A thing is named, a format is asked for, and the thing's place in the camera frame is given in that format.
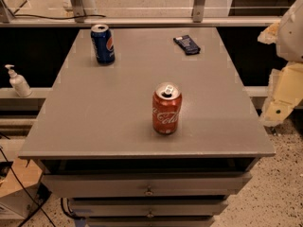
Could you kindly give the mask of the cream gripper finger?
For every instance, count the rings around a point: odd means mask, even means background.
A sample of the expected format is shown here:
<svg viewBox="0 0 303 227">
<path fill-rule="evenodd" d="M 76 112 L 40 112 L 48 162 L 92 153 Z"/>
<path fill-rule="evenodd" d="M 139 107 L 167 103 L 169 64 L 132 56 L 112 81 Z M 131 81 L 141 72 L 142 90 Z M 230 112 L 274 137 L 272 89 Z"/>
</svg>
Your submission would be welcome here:
<svg viewBox="0 0 303 227">
<path fill-rule="evenodd" d="M 279 22 L 267 26 L 258 35 L 258 41 L 263 44 L 275 44 L 277 41 L 278 29 L 279 29 Z"/>
<path fill-rule="evenodd" d="M 282 124 L 303 100 L 303 63 L 288 62 L 281 70 L 273 69 L 268 96 L 259 117 L 266 127 Z"/>
</svg>

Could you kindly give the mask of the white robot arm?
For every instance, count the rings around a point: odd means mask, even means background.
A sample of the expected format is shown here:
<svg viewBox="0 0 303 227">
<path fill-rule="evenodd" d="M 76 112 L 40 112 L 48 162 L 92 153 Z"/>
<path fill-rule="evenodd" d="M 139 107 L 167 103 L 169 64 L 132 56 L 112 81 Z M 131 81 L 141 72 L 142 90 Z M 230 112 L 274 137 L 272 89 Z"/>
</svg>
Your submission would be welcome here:
<svg viewBox="0 0 303 227">
<path fill-rule="evenodd" d="M 276 54 L 287 61 L 281 70 L 272 70 L 259 117 L 264 126 L 275 127 L 303 100 L 303 0 L 296 0 L 279 23 L 265 28 L 258 41 L 275 44 Z"/>
</svg>

